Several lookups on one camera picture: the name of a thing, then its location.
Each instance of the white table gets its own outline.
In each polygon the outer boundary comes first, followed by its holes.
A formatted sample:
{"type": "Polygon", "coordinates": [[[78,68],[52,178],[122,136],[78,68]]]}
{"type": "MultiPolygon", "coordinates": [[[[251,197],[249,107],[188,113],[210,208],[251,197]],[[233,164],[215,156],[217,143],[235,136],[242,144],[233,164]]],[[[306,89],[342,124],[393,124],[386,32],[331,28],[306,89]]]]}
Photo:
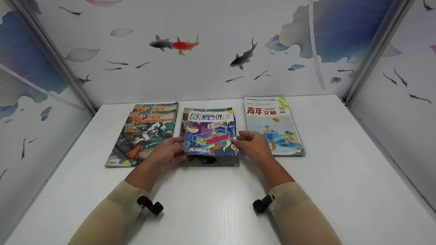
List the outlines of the white table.
{"type": "MultiPolygon", "coordinates": [[[[434,220],[337,96],[286,99],[307,156],[278,161],[344,244],[435,244],[434,220]]],[[[133,105],[100,109],[7,245],[68,242],[88,213],[131,171],[103,165],[133,105]]],[[[237,128],[245,129],[241,99],[184,101],[180,106],[232,106],[237,128]]],[[[239,167],[180,167],[155,189],[154,200],[164,205],[164,213],[145,221],[140,217],[129,244],[279,244],[271,217],[257,216],[252,209],[252,202],[266,191],[245,159],[239,167]]]]}

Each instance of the arm sleeve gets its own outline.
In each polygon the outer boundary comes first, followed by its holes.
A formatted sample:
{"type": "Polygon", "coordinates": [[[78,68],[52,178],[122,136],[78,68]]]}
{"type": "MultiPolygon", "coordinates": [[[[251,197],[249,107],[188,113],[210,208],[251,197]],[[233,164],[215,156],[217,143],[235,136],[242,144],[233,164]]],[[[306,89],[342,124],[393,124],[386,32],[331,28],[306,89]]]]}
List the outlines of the arm sleeve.
{"type": "Polygon", "coordinates": [[[288,182],[269,191],[269,205],[285,244],[341,245],[327,219],[299,184],[288,182]]]}
{"type": "Polygon", "coordinates": [[[149,193],[121,181],[87,216],[68,245],[120,245],[141,213],[136,202],[149,193]]]}

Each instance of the finger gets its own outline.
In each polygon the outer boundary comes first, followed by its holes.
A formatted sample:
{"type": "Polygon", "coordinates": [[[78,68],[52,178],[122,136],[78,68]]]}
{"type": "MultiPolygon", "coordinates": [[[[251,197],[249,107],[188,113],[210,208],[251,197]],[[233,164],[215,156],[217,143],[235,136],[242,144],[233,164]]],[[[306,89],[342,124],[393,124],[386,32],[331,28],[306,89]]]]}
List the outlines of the finger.
{"type": "Polygon", "coordinates": [[[185,161],[185,159],[186,159],[186,155],[174,157],[174,161],[176,162],[176,164],[185,161]]]}
{"type": "Polygon", "coordinates": [[[185,147],[183,147],[182,144],[169,145],[168,148],[172,152],[174,152],[175,155],[179,155],[179,154],[181,154],[185,150],[185,147]]]}
{"type": "Polygon", "coordinates": [[[247,137],[250,140],[254,139],[254,137],[256,137],[256,135],[258,134],[257,132],[254,131],[247,131],[247,130],[241,130],[239,131],[239,134],[241,136],[247,137]]]}
{"type": "Polygon", "coordinates": [[[166,141],[167,141],[167,143],[170,143],[170,144],[181,143],[184,141],[184,137],[182,137],[182,136],[173,137],[173,138],[166,139],[166,141]]]}
{"type": "Polygon", "coordinates": [[[247,137],[245,137],[245,136],[242,136],[242,135],[238,135],[238,136],[236,137],[236,139],[238,139],[238,140],[245,140],[245,141],[249,141],[249,140],[250,140],[249,138],[247,138],[247,137]]]}
{"type": "Polygon", "coordinates": [[[245,140],[235,140],[235,145],[243,150],[245,150],[246,148],[248,148],[249,146],[249,141],[245,141],[245,140]]]}

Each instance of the magazine cover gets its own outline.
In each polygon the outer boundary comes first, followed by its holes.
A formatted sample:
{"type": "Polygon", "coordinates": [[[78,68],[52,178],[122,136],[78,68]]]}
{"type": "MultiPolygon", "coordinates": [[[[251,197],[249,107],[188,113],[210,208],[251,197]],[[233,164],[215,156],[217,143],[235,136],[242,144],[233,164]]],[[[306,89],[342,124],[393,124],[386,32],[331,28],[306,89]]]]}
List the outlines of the magazine cover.
{"type": "Polygon", "coordinates": [[[166,112],[177,110],[178,102],[163,103],[163,104],[136,104],[133,108],[134,112],[166,112]]]}
{"type": "Polygon", "coordinates": [[[247,130],[262,133],[275,156],[304,156],[306,150],[284,97],[245,97],[247,130]]]}
{"type": "Polygon", "coordinates": [[[186,122],[186,166],[237,166],[239,150],[236,138],[236,122],[233,109],[220,112],[189,111],[186,122]]]}
{"type": "Polygon", "coordinates": [[[185,108],[185,109],[183,109],[182,126],[180,127],[180,136],[185,136],[186,124],[188,123],[188,114],[189,114],[190,111],[196,111],[196,112],[226,112],[226,111],[233,111],[233,108],[232,107],[228,107],[228,108],[215,108],[215,109],[198,109],[198,108],[185,108]]]}
{"type": "Polygon", "coordinates": [[[105,164],[106,167],[136,166],[151,153],[156,145],[172,137],[177,108],[170,111],[149,109],[154,105],[147,105],[148,108],[144,111],[130,112],[105,164]]]}

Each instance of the blue magazine cover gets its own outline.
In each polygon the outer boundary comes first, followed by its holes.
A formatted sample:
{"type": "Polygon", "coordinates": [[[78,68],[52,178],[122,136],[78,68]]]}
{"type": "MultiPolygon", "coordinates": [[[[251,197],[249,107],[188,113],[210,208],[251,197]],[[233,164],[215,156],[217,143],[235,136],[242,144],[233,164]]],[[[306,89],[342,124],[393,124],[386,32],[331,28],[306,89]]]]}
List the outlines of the blue magazine cover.
{"type": "Polygon", "coordinates": [[[189,112],[184,142],[186,155],[230,157],[234,161],[229,165],[238,165],[239,149],[234,144],[235,139],[236,122],[233,110],[189,112]]]}

